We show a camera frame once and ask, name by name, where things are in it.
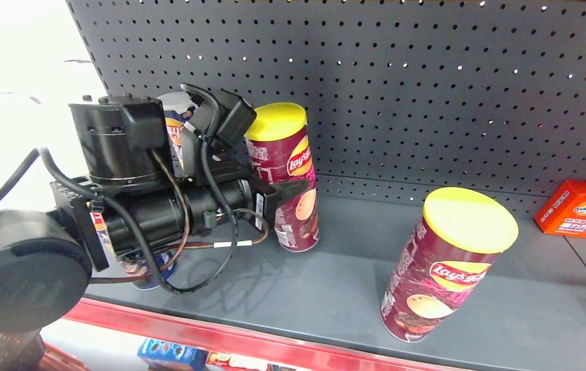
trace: ovaltine box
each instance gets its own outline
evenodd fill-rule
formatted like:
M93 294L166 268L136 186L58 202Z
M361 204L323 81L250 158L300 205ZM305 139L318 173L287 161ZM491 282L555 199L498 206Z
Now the ovaltine box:
M586 181L564 181L536 214L535 222L545 233L586 238Z

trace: white wall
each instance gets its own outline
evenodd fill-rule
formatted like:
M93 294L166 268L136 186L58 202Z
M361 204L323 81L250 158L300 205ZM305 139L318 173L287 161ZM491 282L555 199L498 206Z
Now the white wall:
M65 174L86 173L67 107L105 94L64 0L0 0L0 186L31 148L48 146ZM42 104L36 104L33 96ZM50 176L38 160L0 208L48 209Z

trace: yellow lid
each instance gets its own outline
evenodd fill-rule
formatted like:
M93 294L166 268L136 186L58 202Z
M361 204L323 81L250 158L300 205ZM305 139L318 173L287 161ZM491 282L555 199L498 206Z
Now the yellow lid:
M307 112L295 103L272 103L256 110L256 119L245 137L253 141L278 141L297 133L307 124Z
M519 233L517 221L495 200L465 188L439 188L423 204L423 217L444 241L477 254L508 249Z

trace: white lid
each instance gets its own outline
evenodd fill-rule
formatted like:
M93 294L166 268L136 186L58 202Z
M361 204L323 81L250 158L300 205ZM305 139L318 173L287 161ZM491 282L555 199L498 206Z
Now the white lid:
M175 111L181 115L187 112L190 107L196 107L187 92L170 92L158 96L158 99L162 101L162 108L165 111Z

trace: maroon chip can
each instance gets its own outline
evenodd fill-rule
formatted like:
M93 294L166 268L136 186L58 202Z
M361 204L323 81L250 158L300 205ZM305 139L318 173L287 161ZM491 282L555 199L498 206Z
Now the maroon chip can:
M256 113L257 118L245 134L254 171L268 183L309 180L302 194L277 209L274 222L284 249L307 251L318 242L319 227L306 112L297 104L273 103L257 108Z
M385 328L402 341L421 341L460 307L517 233L514 217L486 195L431 192L385 291Z

